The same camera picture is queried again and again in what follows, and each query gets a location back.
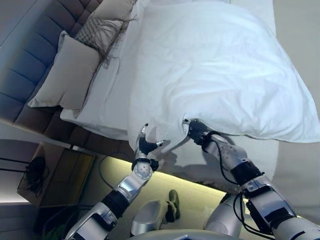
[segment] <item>tufted headboard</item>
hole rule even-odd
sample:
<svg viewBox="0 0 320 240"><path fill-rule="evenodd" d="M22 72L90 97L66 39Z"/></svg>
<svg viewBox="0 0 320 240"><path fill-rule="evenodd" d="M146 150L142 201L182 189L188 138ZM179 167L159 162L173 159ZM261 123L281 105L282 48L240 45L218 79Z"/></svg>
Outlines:
<svg viewBox="0 0 320 240"><path fill-rule="evenodd" d="M74 36L102 0L53 0L0 73L0 121L105 153L110 139L60 119L60 107L27 105L45 81L62 30Z"/></svg>

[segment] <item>beige pillow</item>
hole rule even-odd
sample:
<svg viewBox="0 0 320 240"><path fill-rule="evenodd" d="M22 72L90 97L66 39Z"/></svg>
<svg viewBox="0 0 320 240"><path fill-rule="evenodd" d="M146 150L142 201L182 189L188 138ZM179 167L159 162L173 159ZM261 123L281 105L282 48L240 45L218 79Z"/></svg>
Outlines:
<svg viewBox="0 0 320 240"><path fill-rule="evenodd" d="M103 0L91 17L108 20L127 20L137 0Z"/></svg>
<svg viewBox="0 0 320 240"><path fill-rule="evenodd" d="M91 47L60 34L58 52L45 82L29 107L54 107L79 110L99 65L99 54Z"/></svg>

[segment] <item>nightstand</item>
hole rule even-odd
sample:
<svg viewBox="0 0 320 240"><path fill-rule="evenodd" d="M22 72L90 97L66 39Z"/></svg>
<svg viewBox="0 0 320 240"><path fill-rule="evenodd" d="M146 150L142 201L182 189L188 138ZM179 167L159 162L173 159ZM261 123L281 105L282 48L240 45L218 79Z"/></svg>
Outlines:
<svg viewBox="0 0 320 240"><path fill-rule="evenodd" d="M53 145L40 143L35 157L44 157L46 169L42 190L35 194L28 190L29 184L23 175L17 193L37 207L57 207L78 203L94 156Z"/></svg>

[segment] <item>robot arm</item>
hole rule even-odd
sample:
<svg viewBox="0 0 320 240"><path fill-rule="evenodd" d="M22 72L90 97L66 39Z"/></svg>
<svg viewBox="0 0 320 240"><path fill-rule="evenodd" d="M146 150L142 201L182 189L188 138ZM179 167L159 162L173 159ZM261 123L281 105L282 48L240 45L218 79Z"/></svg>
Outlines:
<svg viewBox="0 0 320 240"><path fill-rule="evenodd" d="M273 234L277 240L320 239L320 227L297 217L264 172L248 159L243 148L231 145L197 120L184 123L189 125L188 136L201 145L202 150L222 161L223 168L232 174L248 198L246 206L262 233Z"/></svg>
<svg viewBox="0 0 320 240"><path fill-rule="evenodd" d="M137 137L135 161L132 173L126 176L105 198L86 213L67 233L66 240L104 240L127 207L137 197L141 188L149 181L158 162L148 159L149 152L162 146L165 141L146 141L144 125Z"/></svg>

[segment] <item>white bed sheet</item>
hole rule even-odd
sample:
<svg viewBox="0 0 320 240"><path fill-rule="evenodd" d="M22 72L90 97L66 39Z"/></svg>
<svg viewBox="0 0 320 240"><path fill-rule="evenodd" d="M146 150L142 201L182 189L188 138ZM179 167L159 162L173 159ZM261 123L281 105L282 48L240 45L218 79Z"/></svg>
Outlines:
<svg viewBox="0 0 320 240"><path fill-rule="evenodd" d="M136 18L137 8L131 18ZM128 140L128 112L135 65L135 41L139 22L130 22L125 33L110 51L109 64L102 64L92 80L83 108L77 118L71 110L63 109L60 118L83 128L117 140Z"/></svg>
<svg viewBox="0 0 320 240"><path fill-rule="evenodd" d="M151 0L152 4L164 4L163 0ZM168 4L210 1L210 0L170 0ZM273 0L218 0L250 10L276 33ZM132 17L139 14L132 10ZM83 126L94 133L119 140L128 140L128 113L132 86L132 67L130 46L134 44L139 21L132 21L117 46L112 49L115 58L106 69L99 69L88 93L85 105L77 118L71 111L63 110L61 119ZM233 136L232 140L246 149L248 156L272 178L278 158L279 142L276 140L256 140L246 136ZM218 188L226 185L222 178L218 162L208 161L208 156L191 140L177 147L160 160L162 172L208 184Z"/></svg>

